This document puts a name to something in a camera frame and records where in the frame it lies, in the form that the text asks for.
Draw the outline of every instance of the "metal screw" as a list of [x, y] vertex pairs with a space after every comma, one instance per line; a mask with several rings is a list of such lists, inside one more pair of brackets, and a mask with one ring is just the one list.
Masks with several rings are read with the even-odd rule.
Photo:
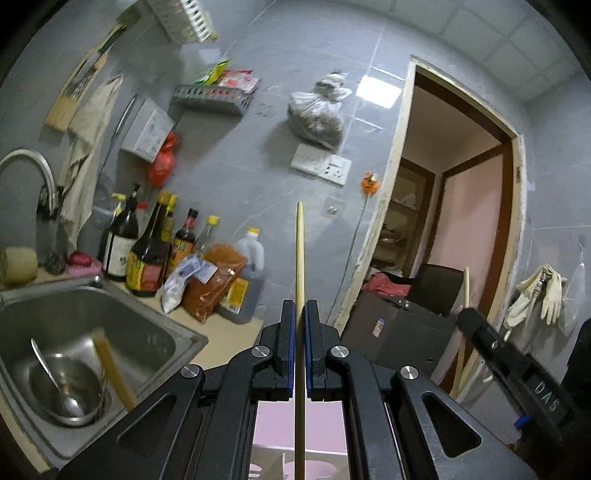
[[257, 345], [251, 350], [251, 352], [252, 356], [255, 356], [257, 358], [265, 358], [266, 356], [269, 356], [269, 353], [271, 353], [269, 347], [265, 345]]
[[188, 364], [182, 367], [181, 375], [184, 378], [195, 378], [199, 375], [200, 368], [198, 365], [195, 364]]
[[349, 355], [349, 349], [345, 346], [337, 345], [330, 349], [330, 353], [336, 358], [345, 358]]
[[418, 377], [418, 370], [414, 367], [411, 367], [410, 365], [407, 365], [406, 367], [402, 367], [400, 369], [400, 375], [402, 375], [407, 380], [414, 380]]

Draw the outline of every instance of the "stainless steel sink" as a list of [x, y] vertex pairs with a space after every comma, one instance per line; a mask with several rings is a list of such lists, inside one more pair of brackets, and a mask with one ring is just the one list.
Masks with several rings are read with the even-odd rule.
[[100, 375], [90, 333], [102, 327], [125, 381], [141, 401], [207, 344], [207, 338], [158, 314], [100, 277], [0, 293], [0, 389], [23, 431], [48, 463], [61, 467], [126, 412], [109, 385], [101, 419], [64, 427], [49, 417], [29, 386], [42, 352], [82, 360]]

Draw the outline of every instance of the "wooden door frame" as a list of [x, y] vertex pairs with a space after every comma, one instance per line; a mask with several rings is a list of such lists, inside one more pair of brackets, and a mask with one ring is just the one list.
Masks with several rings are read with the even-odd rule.
[[433, 197], [433, 187], [435, 185], [436, 175], [432, 171], [427, 170], [426, 168], [423, 168], [422, 166], [417, 165], [416, 163], [413, 163], [404, 157], [400, 159], [400, 166], [402, 168], [406, 168], [407, 170], [418, 173], [421, 177], [424, 177], [426, 180], [425, 188], [423, 190], [423, 199], [421, 200], [421, 205], [418, 210], [417, 224], [415, 226], [413, 239], [408, 249], [404, 265], [402, 266], [402, 274], [405, 277], [409, 277], [410, 272], [413, 269], [414, 259], [417, 256], [418, 247], [421, 244], [423, 231], [425, 230], [425, 223], [427, 222], [429, 206], [431, 205], [431, 198]]
[[[392, 140], [392, 148], [390, 150], [388, 164], [386, 166], [382, 186], [376, 195], [374, 215], [363, 241], [349, 288], [345, 293], [343, 300], [340, 302], [334, 321], [330, 322], [331, 319], [329, 319], [329, 323], [332, 323], [339, 333], [343, 332], [345, 325], [349, 320], [351, 308], [355, 304], [355, 300], [357, 299], [359, 290], [363, 284], [363, 279], [365, 278], [375, 247], [379, 240], [379, 234], [381, 227], [384, 224], [386, 211], [392, 196], [392, 189], [394, 188], [394, 183], [396, 181], [398, 166], [402, 157], [408, 120], [410, 118], [411, 104], [413, 101], [415, 80], [418, 78], [419, 82], [421, 82], [423, 81], [422, 77], [431, 80], [431, 82], [424, 82], [426, 85], [421, 85], [422, 88], [428, 89], [431, 85], [433, 87], [432, 91], [437, 90], [441, 95], [449, 95], [446, 93], [446, 90], [448, 90], [455, 96], [459, 97], [463, 102], [454, 105], [456, 108], [461, 109], [460, 111], [462, 111], [462, 113], [468, 112], [468, 116], [474, 115], [473, 119], [487, 131], [489, 130], [486, 125], [490, 128], [492, 122], [492, 124], [498, 128], [494, 128], [496, 135], [501, 135], [500, 132], [506, 134], [506, 138], [501, 141], [501, 143], [510, 143], [511, 145], [511, 157], [513, 160], [511, 168], [514, 182], [512, 185], [513, 201], [511, 205], [508, 243], [506, 245], [502, 265], [500, 266], [501, 275], [499, 283], [496, 286], [491, 308], [489, 309], [486, 318], [493, 327], [498, 328], [502, 323], [506, 308], [511, 299], [513, 285], [517, 276], [517, 261], [521, 253], [522, 233], [525, 226], [527, 185], [525, 175], [521, 174], [521, 172], [525, 172], [525, 145], [523, 137], [515, 128], [510, 126], [510, 124], [503, 119], [501, 114], [494, 111], [487, 101], [469, 91], [456, 79], [445, 74], [445, 72], [434, 67], [432, 64], [415, 56], [411, 56], [406, 82], [401, 95], [400, 114], [398, 115], [398, 123]], [[463, 371], [460, 389], [463, 385], [470, 383], [477, 371], [478, 356], [476, 355], [476, 352], [473, 352]]]
[[437, 236], [437, 227], [439, 225], [439, 217], [441, 216], [441, 206], [443, 204], [443, 196], [445, 193], [445, 185], [449, 178], [475, 168], [478, 165], [490, 160], [491, 158], [502, 156], [502, 183], [501, 183], [501, 204], [499, 208], [499, 220], [496, 229], [495, 243], [492, 249], [490, 266], [486, 275], [482, 296], [478, 304], [478, 310], [485, 316], [491, 310], [492, 300], [495, 296], [496, 287], [499, 284], [501, 277], [501, 269], [503, 265], [503, 258], [509, 239], [509, 227], [511, 224], [511, 205], [513, 202], [513, 158], [511, 154], [510, 144], [499, 144], [492, 147], [485, 152], [472, 157], [465, 162], [456, 165], [441, 174], [441, 187], [439, 189], [439, 196], [437, 198], [437, 206], [433, 216], [433, 224], [427, 241], [424, 259], [428, 260], [433, 249], [435, 237]]

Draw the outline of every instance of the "wall socket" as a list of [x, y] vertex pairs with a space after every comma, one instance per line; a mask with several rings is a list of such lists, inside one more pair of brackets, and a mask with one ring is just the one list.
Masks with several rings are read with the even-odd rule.
[[351, 161], [326, 150], [300, 144], [291, 160], [291, 168], [344, 186], [351, 168]]

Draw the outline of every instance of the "gray plastic basket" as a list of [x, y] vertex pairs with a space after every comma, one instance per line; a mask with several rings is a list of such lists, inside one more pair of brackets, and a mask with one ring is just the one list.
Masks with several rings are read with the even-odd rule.
[[218, 85], [179, 85], [173, 98], [189, 108], [244, 116], [253, 94]]

